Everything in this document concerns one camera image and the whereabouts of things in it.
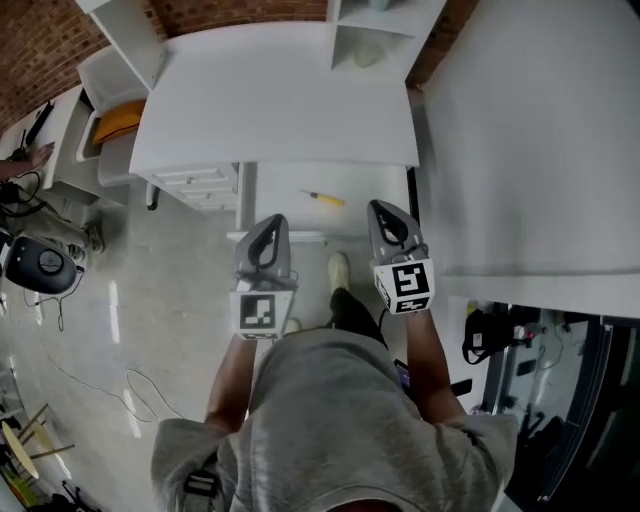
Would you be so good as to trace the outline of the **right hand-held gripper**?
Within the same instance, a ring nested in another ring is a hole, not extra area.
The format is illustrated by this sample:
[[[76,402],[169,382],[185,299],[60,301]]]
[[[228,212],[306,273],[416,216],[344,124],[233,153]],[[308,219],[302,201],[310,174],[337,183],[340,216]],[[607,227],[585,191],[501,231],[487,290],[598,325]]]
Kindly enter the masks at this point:
[[[419,223],[382,200],[367,206],[371,268],[375,287],[392,315],[430,308],[435,295],[434,265]]]

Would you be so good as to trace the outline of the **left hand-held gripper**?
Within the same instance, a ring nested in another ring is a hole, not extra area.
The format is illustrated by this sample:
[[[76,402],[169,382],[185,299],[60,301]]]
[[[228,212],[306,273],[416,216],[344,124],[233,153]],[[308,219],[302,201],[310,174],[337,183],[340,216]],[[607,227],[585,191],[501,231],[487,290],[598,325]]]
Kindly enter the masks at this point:
[[[234,333],[243,340],[282,338],[296,291],[288,221],[275,214],[236,245],[229,294]]]

